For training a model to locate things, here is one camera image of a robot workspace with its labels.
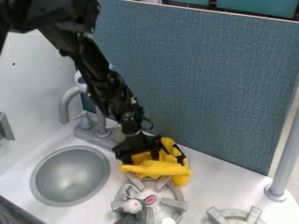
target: blue wall panel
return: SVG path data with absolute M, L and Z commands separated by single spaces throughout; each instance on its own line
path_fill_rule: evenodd
M 299 25 L 101 0 L 94 39 L 156 128 L 267 174 L 299 73 Z

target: white countertop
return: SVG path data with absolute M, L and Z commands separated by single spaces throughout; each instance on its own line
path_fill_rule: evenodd
M 115 215 L 111 212 L 110 203 L 125 180 L 120 172 L 120 162 L 115 160 L 112 152 L 76 138 L 73 135 L 74 125 L 75 122 L 64 125 L 2 175 L 0 195 L 45 223 L 113 224 Z M 93 198 L 77 206 L 52 207 L 42 204 L 30 190 L 29 180 L 33 169 L 45 156 L 74 145 L 94 147 L 105 154 L 111 166 L 108 182 Z M 283 203 L 275 203 L 264 194 L 264 187 L 271 181 L 270 178 L 184 146 L 181 149 L 192 169 L 188 185 L 182 188 L 189 206 L 181 223 L 206 223 L 205 212 L 210 207 L 249 211 L 252 206 L 262 210 L 261 218 L 267 224 L 299 223 L 299 206 L 292 196 Z

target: stove burner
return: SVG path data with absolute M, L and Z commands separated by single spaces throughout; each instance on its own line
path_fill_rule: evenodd
M 207 214 L 209 222 L 207 224 L 266 224 L 260 219 L 261 210 L 255 206 L 251 207 L 250 213 L 241 210 L 218 211 L 211 207 Z
M 153 200 L 153 203 L 147 205 L 146 224 L 160 224 L 167 217 L 172 218 L 176 223 L 182 220 L 188 203 L 184 201 L 180 188 L 171 181 L 171 176 L 160 179 L 139 179 L 135 174 L 129 173 L 127 179 L 128 181 L 116 194 L 115 201 L 111 203 L 114 212 L 117 213 L 124 200 L 128 198 L 126 195 L 135 195 L 141 200 L 153 196 L 156 197 L 156 201 Z

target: gray faucet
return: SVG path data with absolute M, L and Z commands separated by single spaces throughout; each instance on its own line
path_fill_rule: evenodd
M 71 87 L 66 93 L 61 97 L 59 101 L 59 120 L 61 123 L 69 123 L 70 116 L 68 112 L 68 105 L 70 101 L 76 96 L 81 94 L 81 89 L 77 86 Z
M 66 93 L 61 97 L 59 101 L 59 120 L 61 123 L 69 123 L 69 103 L 76 96 L 81 93 L 87 92 L 87 84 L 82 81 L 80 72 L 77 72 L 74 76 L 76 86 L 71 87 Z M 81 117 L 79 128 L 82 130 L 94 129 L 93 135 L 98 138 L 105 138 L 111 134 L 110 129 L 107 129 L 106 118 L 101 113 L 101 111 L 96 107 L 96 117 L 97 122 L 93 122 L 88 113 L 83 112 L 78 117 Z

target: white wall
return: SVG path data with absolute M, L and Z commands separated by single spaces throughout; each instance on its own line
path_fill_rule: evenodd
M 9 34 L 0 56 L 0 112 L 8 116 L 17 141 L 2 141 L 0 175 L 61 126 L 59 98 L 74 85 L 73 74 L 73 62 L 38 31 Z M 81 111 L 79 97 L 70 110 Z

